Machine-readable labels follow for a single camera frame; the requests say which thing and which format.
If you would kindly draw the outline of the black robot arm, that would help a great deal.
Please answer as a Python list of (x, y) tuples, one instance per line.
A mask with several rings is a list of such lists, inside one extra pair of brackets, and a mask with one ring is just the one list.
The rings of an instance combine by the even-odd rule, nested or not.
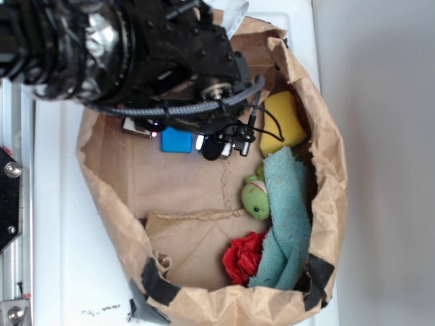
[(2, 1), (1, 76), (159, 132), (222, 132), (260, 78), (204, 1)]

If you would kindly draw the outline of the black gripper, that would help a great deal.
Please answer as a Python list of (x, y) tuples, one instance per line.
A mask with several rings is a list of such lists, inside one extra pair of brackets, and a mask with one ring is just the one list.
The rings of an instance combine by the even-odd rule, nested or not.
[(251, 73), (204, 1), (123, 1), (126, 77), (115, 114), (190, 132), (222, 132), (254, 91)]

